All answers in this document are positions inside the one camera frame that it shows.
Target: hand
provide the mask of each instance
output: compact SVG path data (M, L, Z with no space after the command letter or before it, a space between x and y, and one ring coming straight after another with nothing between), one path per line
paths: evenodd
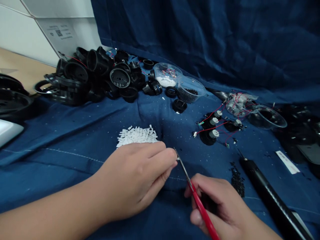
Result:
M201 174L196 174L191 181L199 196L205 193L218 205L217 215L207 212L221 240L281 239L248 208L228 181L205 177ZM192 196L189 186L184 195ZM192 208L191 222L209 235L193 198Z
M177 165L163 142L121 146L89 179L97 189L105 223L129 218L148 207Z

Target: qr code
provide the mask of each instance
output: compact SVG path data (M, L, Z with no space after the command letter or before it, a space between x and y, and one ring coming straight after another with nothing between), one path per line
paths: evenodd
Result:
M62 33L60 30L56 30L56 33L58 34L58 37L62 37Z

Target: white plastic pellet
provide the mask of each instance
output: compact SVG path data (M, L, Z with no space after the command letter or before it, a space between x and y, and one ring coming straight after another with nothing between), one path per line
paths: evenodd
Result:
M120 137L118 137L119 143L117 148L129 143L144 143L144 142L158 142L156 131L153 130L152 125L149 125L149 128L132 128L130 126L128 129L123 129L120 132Z

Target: left hand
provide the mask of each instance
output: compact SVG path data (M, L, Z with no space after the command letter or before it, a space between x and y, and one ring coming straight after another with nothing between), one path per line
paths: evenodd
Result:
M104 223L129 218L148 207L178 164L163 142L118 148L88 179Z

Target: red scissors handle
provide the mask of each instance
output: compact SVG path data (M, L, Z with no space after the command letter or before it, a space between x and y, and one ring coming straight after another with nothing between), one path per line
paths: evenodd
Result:
M199 198L199 196L197 194L197 191L196 191L193 183L191 183L191 184L192 184L192 188L193 188L193 191L192 191L192 189L191 189L191 191L192 191L194 200L196 201L196 204L198 206L199 212L200 212L200 214L202 216L203 221L206 224L206 227L207 227L207 229L209 231L211 239L212 240L220 240L220 238L219 238L219 236L217 234L217 231L214 228L214 226L213 226L213 224L211 222L211 219L209 218L209 215L208 215L206 209L204 208L204 206L203 206L203 204L202 204L202 202L201 202L201 200L200 200L200 198Z

